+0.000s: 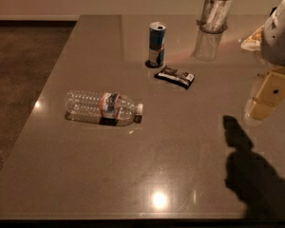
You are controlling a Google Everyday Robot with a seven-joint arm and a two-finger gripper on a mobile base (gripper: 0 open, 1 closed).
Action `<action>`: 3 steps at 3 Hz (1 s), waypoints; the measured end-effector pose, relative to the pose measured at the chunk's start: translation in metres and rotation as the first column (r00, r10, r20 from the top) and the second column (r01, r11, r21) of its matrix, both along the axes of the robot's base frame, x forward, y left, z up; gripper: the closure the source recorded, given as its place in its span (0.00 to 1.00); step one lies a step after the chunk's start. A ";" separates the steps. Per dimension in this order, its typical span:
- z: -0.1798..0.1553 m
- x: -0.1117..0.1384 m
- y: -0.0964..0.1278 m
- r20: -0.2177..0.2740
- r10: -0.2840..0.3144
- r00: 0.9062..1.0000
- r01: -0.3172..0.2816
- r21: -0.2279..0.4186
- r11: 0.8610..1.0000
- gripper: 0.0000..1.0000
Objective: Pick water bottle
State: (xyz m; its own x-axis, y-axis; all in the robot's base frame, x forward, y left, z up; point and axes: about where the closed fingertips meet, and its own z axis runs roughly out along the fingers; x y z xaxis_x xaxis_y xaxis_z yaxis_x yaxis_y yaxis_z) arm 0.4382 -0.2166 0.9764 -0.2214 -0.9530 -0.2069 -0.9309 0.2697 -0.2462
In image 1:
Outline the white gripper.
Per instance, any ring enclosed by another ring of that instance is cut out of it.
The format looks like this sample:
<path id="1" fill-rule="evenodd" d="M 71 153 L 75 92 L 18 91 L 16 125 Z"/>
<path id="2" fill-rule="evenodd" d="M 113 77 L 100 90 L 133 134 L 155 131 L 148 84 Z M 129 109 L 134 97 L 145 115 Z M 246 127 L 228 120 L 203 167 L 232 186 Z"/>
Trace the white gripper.
<path id="1" fill-rule="evenodd" d="M 285 100 L 285 0 L 272 11 L 264 23 L 261 37 L 262 57 L 279 67 L 261 75 L 245 115 L 255 121 L 265 120 Z"/>

